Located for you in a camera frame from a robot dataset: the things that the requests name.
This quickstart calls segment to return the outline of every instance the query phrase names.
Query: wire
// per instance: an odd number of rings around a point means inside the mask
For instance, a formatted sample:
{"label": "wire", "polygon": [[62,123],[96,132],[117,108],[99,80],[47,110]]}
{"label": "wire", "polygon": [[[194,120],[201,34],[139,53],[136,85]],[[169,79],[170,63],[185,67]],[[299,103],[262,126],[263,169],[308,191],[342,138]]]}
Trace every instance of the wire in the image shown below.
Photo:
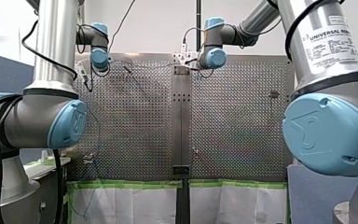
{"label": "wire", "polygon": [[246,33],[247,35],[265,35],[265,34],[268,34],[269,32],[271,32],[272,30],[274,30],[281,23],[281,21],[282,21],[282,19],[280,19],[275,25],[273,25],[267,31],[260,32],[260,33],[252,33],[249,31],[245,31],[245,30],[243,30],[242,25],[240,25],[240,29],[242,32]]}
{"label": "wire", "polygon": [[318,8],[324,0],[317,0],[312,2],[309,6],[305,8],[305,10],[293,21],[289,30],[287,31],[286,39],[284,42],[284,49],[286,51],[287,58],[292,61],[292,52],[290,51],[290,45],[292,43],[292,38],[295,34],[295,31],[298,25],[316,8]]}
{"label": "wire", "polygon": [[63,176],[62,176],[62,166],[60,159],[60,152],[58,149],[53,149],[54,160],[56,163],[57,170],[57,210],[54,219],[54,224],[60,224],[61,222],[61,213],[62,213],[62,203],[63,203]]}
{"label": "wire", "polygon": [[201,29],[198,28],[198,27],[189,28],[188,30],[186,30],[185,35],[183,36],[183,43],[184,43],[184,44],[186,43],[186,37],[187,37],[187,35],[188,35],[188,32],[190,32],[190,31],[192,31],[192,30],[198,30],[198,31],[201,31],[201,32],[205,33],[204,30],[201,30]]}
{"label": "wire", "polygon": [[118,32],[120,31],[121,26],[123,25],[123,23],[124,23],[124,21],[126,20],[127,16],[129,15],[129,13],[130,13],[130,11],[131,11],[131,8],[132,8],[132,6],[133,6],[134,3],[135,3],[135,0],[132,0],[131,4],[130,4],[130,6],[129,6],[129,9],[127,9],[127,12],[126,12],[126,14],[124,15],[123,19],[121,20],[120,25],[118,26],[116,32],[113,34],[112,39],[111,39],[111,43],[110,43],[110,46],[109,46],[109,50],[107,51],[108,53],[110,52],[110,49],[112,48],[113,43],[115,42],[115,37],[116,37],[116,35],[118,34]]}
{"label": "wire", "polygon": [[[81,27],[81,25],[78,24],[77,27],[78,27],[78,32],[76,32],[77,39],[81,42],[80,45],[83,43],[83,49],[80,50],[79,45],[76,45],[76,47],[77,47],[77,52],[79,52],[79,54],[82,54],[86,50],[86,34],[84,33],[84,30]],[[82,33],[83,40],[80,39],[80,31]]]}
{"label": "wire", "polygon": [[211,77],[213,75],[214,69],[212,69],[211,73],[206,77],[205,75],[202,74],[202,72],[199,70],[199,75],[203,78],[208,78]]}
{"label": "wire", "polygon": [[92,64],[91,64],[90,66],[91,66],[91,71],[94,72],[95,76],[97,76],[97,77],[107,77],[107,75],[109,75],[109,72],[110,72],[110,63],[107,64],[108,69],[107,69],[107,71],[105,72],[105,74],[102,74],[102,75],[99,74],[99,72],[96,72],[96,71],[94,70],[94,67],[92,66]]}
{"label": "wire", "polygon": [[[101,122],[98,120],[98,117],[92,112],[91,107],[90,107],[90,106],[87,106],[87,109],[88,109],[89,113],[94,117],[94,119],[95,119],[95,121],[96,121],[96,123],[97,123],[97,125],[98,125],[98,144],[97,144],[97,151],[96,151],[95,153],[93,153],[93,156],[94,156],[94,157],[97,157],[98,154],[99,154],[99,152],[101,151],[101,146],[102,146],[102,138],[101,138],[102,125],[101,125]],[[80,217],[83,217],[83,219],[84,219],[85,221],[88,221],[88,220],[90,219],[90,218],[88,217],[88,215],[87,215],[87,212],[88,212],[89,209],[90,209],[90,204],[91,204],[92,198],[94,197],[95,191],[96,191],[96,189],[100,188],[100,187],[103,185],[104,181],[105,181],[105,179],[103,179],[103,177],[101,176],[101,173],[99,172],[97,163],[95,162],[95,158],[93,158],[92,164],[93,164],[93,166],[94,166],[94,168],[95,168],[95,170],[96,170],[96,172],[97,172],[98,179],[101,179],[102,182],[101,182],[101,184],[100,184],[99,186],[97,186],[96,188],[93,189],[93,192],[91,193],[91,196],[90,196],[90,198],[89,198],[89,201],[88,201],[88,203],[87,203],[86,209],[84,210],[83,214],[81,214],[80,212],[78,212],[78,211],[74,208],[74,206],[73,206],[73,199],[71,199],[71,194],[68,194],[68,198],[69,198],[68,202],[69,202],[69,205],[71,206],[72,210],[75,212],[76,215],[78,215],[78,216],[80,216]],[[87,178],[86,178],[86,175],[87,175],[88,169],[89,169],[89,168],[87,167],[87,170],[86,170],[85,174],[84,174],[84,175],[82,176],[82,178],[81,178],[79,181],[77,181],[77,182],[81,182],[81,181],[87,179]]]}
{"label": "wire", "polygon": [[84,81],[84,86],[86,87],[86,89],[89,91],[89,92],[92,92],[94,90],[94,75],[92,74],[92,62],[89,63],[89,75],[90,75],[90,84],[91,86],[89,87],[89,83],[88,81]]}
{"label": "wire", "polygon": [[5,113],[0,118],[0,224],[5,224],[5,221],[2,217],[2,209],[1,209],[2,184],[3,184],[3,179],[4,179],[4,167],[3,167],[3,162],[2,162],[1,138],[4,133],[4,124],[5,124],[5,120],[8,116],[8,114],[10,113],[11,109],[16,105],[16,103],[18,103],[21,99],[22,99],[22,96],[17,96],[17,98],[14,98],[12,100],[12,102],[8,105],[7,108],[3,108],[2,106],[0,108],[1,110],[5,109]]}
{"label": "wire", "polygon": [[274,3],[272,0],[267,0],[269,2],[269,4],[272,6],[272,7],[275,7],[275,9],[278,9],[278,5],[276,3]]}
{"label": "wire", "polygon": [[73,74],[74,74],[74,80],[76,80],[76,79],[77,79],[77,72],[76,72],[74,69],[72,69],[72,68],[70,68],[70,67],[68,67],[68,66],[66,66],[66,65],[64,65],[64,64],[57,63],[57,62],[51,60],[51,59],[48,58],[47,56],[45,56],[45,55],[43,55],[43,54],[37,52],[37,51],[34,50],[34,49],[32,49],[31,47],[29,47],[29,46],[25,43],[25,41],[26,41],[26,40],[32,35],[32,33],[34,32],[34,29],[36,28],[37,22],[38,22],[38,21],[35,21],[35,22],[34,22],[34,25],[33,25],[32,29],[31,29],[30,33],[29,33],[28,35],[26,35],[26,36],[22,39],[22,41],[21,41],[22,45],[23,45],[26,49],[28,49],[29,51],[31,51],[31,52],[34,53],[35,55],[39,56],[40,58],[42,58],[42,59],[48,61],[49,63],[52,63],[52,64],[54,64],[54,65],[57,65],[57,66],[59,66],[59,67],[61,67],[61,68],[63,68],[63,69],[68,70],[69,72],[73,73]]}
{"label": "wire", "polygon": [[241,43],[242,45],[240,46],[240,49],[244,49],[245,48],[245,41],[243,40],[243,37],[242,35],[238,32],[238,29],[237,29],[237,26],[235,25],[231,25],[231,24],[228,24],[228,26],[230,26],[234,31],[235,31],[235,36],[234,36],[234,39],[239,36],[240,37],[240,40],[241,40]]}

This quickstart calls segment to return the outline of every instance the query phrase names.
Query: metal bracket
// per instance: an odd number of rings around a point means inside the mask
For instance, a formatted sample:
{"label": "metal bracket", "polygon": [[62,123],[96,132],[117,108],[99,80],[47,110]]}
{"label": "metal bracket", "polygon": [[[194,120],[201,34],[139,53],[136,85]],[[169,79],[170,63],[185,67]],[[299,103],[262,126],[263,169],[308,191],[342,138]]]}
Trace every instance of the metal bracket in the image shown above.
{"label": "metal bracket", "polygon": [[176,165],[173,166],[173,175],[189,175],[190,166],[189,165]]}
{"label": "metal bracket", "polygon": [[184,67],[184,66],[175,66],[173,68],[173,74],[174,75],[189,76],[190,75],[190,69],[188,67]]}

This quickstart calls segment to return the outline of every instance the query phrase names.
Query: perforated metal panel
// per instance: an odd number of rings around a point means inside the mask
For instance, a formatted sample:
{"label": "perforated metal panel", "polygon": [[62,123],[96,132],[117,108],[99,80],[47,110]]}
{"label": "perforated metal panel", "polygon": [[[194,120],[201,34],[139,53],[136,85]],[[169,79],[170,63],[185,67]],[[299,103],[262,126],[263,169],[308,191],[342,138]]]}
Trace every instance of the perforated metal panel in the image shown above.
{"label": "perforated metal panel", "polygon": [[[87,102],[90,111],[70,176],[75,180],[88,176],[169,179],[172,172],[171,56],[140,55],[133,62],[122,55],[113,58],[126,63],[111,63],[108,76],[94,76],[93,92],[88,92],[80,80],[76,83],[80,98]],[[101,124],[99,147],[96,118]],[[83,162],[84,156],[90,153],[96,153],[96,165]]]}
{"label": "perforated metal panel", "polygon": [[[76,82],[90,112],[71,179],[172,179],[172,57],[126,57],[112,55],[126,62],[112,63],[107,77],[94,77],[92,93]],[[281,123],[293,82],[291,64],[272,56],[230,56],[210,78],[193,75],[191,178],[282,181],[291,156]],[[91,153],[96,165],[84,163]]]}
{"label": "perforated metal panel", "polygon": [[283,180],[291,161],[282,119],[292,66],[284,57],[229,61],[209,78],[193,78],[191,177]]}

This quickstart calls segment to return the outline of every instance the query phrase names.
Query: metal pole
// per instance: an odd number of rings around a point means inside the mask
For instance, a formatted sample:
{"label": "metal pole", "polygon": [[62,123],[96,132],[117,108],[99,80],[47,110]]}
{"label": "metal pole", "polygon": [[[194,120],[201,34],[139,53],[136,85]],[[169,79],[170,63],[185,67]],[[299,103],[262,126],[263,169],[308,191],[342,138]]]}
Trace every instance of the metal pole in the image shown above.
{"label": "metal pole", "polygon": [[[197,0],[197,28],[201,29],[201,0]],[[197,51],[201,48],[201,31],[197,30]]]}

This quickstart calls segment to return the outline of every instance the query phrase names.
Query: vertical metal post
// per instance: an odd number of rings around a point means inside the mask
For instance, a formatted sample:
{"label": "vertical metal post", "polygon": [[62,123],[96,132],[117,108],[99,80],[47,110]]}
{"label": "vertical metal post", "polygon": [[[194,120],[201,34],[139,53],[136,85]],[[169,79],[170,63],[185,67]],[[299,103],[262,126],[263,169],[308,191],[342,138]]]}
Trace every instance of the vertical metal post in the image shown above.
{"label": "vertical metal post", "polygon": [[183,66],[172,70],[172,154],[173,176],[182,180],[177,191],[176,224],[190,223],[189,150],[191,124],[191,75]]}
{"label": "vertical metal post", "polygon": [[[201,29],[201,0],[197,0],[197,28]],[[201,31],[197,30],[197,51],[201,48]]]}

